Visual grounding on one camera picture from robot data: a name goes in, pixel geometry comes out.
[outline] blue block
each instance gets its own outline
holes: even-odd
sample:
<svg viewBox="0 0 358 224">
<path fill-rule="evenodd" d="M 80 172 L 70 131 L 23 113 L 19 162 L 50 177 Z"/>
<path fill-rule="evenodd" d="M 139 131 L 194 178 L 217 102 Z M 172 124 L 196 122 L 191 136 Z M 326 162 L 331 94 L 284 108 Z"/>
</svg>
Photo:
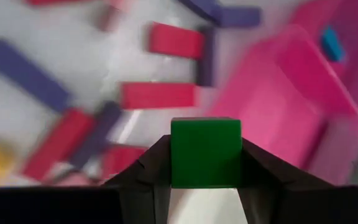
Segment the blue block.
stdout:
<svg viewBox="0 0 358 224">
<path fill-rule="evenodd" d="M 219 7 L 215 0 L 179 0 L 188 9 L 192 10 L 200 17 L 214 22 L 215 18 L 213 12 L 216 7 Z"/>
<path fill-rule="evenodd" d="M 109 145 L 106 137 L 121 114 L 122 110 L 117 103 L 113 101 L 107 102 L 95 117 L 96 124 L 94 129 L 70 157 L 69 163 L 77 169 L 82 169 L 89 159 L 106 150 Z"/>
<path fill-rule="evenodd" d="M 344 49 L 336 35 L 335 30 L 327 27 L 321 37 L 321 47 L 327 58 L 333 62 L 340 61 L 344 58 Z"/>
<path fill-rule="evenodd" d="M 215 36 L 216 28 L 202 27 L 200 32 L 204 34 L 204 49 L 203 57 L 197 61 L 197 76 L 196 84 L 198 86 L 208 86 L 211 87 L 214 85 L 214 49 L 215 49 Z"/>
<path fill-rule="evenodd" d="M 0 74 L 59 113 L 68 106 L 69 93 L 45 71 L 2 39 L 0 39 Z"/>
<path fill-rule="evenodd" d="M 262 21 L 262 10 L 259 7 L 217 7 L 214 11 L 216 23 L 220 27 L 258 26 Z"/>
</svg>

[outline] green block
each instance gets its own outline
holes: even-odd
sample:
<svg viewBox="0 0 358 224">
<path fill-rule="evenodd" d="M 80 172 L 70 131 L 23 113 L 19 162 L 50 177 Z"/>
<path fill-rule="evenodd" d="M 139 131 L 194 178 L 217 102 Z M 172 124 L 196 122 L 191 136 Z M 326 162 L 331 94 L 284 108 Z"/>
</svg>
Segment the green block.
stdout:
<svg viewBox="0 0 358 224">
<path fill-rule="evenodd" d="M 172 188 L 242 185 L 241 122 L 229 118 L 171 122 Z"/>
</svg>

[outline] white table surface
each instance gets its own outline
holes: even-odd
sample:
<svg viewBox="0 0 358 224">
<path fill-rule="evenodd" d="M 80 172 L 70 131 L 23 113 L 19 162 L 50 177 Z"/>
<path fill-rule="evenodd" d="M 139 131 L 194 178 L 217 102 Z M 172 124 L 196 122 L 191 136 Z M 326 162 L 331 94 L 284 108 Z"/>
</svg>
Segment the white table surface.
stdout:
<svg viewBox="0 0 358 224">
<path fill-rule="evenodd" d="M 144 37 L 152 21 L 187 29 L 206 22 L 177 0 L 133 1 L 127 14 L 119 19 L 117 29 L 105 33 L 96 27 L 104 7 L 102 1 L 36 8 L 20 0 L 0 0 L 0 36 L 67 86 L 75 95 L 72 104 L 89 112 L 103 100 L 118 99 L 120 81 L 192 82 L 194 61 L 150 54 L 144 50 Z M 280 30 L 302 1 L 222 1 L 227 5 L 260 6 L 264 21 L 256 29 L 219 30 L 215 63 L 218 86 L 224 84 L 245 49 Z M 202 114 L 215 94 L 215 89 L 200 89 L 197 108 L 128 111 L 112 130 L 111 140 L 151 146 L 161 135 L 169 134 L 173 117 Z M 32 183 L 14 173 L 58 117 L 0 77 L 0 139 L 11 142 L 19 156 L 4 185 Z M 88 172 L 95 175 L 97 171 L 96 161 Z M 173 197 L 181 195 L 179 192 L 182 191 L 173 190 Z M 237 192 L 232 189 L 186 190 L 175 205 L 175 212 L 170 211 L 171 223 L 244 223 Z"/>
</svg>

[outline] green cube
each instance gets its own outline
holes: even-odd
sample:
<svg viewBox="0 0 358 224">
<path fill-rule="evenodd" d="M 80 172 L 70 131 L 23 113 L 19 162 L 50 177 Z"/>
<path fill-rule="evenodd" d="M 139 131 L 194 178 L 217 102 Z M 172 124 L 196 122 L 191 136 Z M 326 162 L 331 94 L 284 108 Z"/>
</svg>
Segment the green cube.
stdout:
<svg viewBox="0 0 358 224">
<path fill-rule="evenodd" d="M 180 118 L 171 122 L 172 187 L 230 188 L 242 184 L 241 122 Z"/>
</svg>

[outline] pink plastic bin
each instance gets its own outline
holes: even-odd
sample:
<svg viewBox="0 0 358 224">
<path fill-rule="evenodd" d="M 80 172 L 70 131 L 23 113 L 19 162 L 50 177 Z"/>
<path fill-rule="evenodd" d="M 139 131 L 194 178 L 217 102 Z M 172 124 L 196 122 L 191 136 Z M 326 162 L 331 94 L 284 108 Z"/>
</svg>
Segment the pink plastic bin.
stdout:
<svg viewBox="0 0 358 224">
<path fill-rule="evenodd" d="M 302 26 L 319 44 L 324 28 L 330 25 L 346 52 L 346 62 L 334 70 L 358 106 L 358 0 L 314 0 L 299 6 L 291 24 Z"/>
<path fill-rule="evenodd" d="M 349 125 L 358 126 L 356 104 L 299 26 L 290 26 L 251 48 L 207 114 L 240 119 L 244 138 L 301 169 L 324 167 L 313 158 L 324 157 L 339 146 L 357 154 L 356 148 L 340 145 L 335 135 L 322 134 L 337 115 L 343 117 L 343 123 L 356 120 Z M 358 129 L 347 134 L 358 136 Z M 324 142 L 331 142 L 333 149 L 326 149 Z M 355 159 L 342 155 L 332 159 L 343 167 Z M 318 171 L 317 176 L 334 184 L 339 184 L 335 176 L 347 172 L 338 169 L 320 175 Z"/>
</svg>

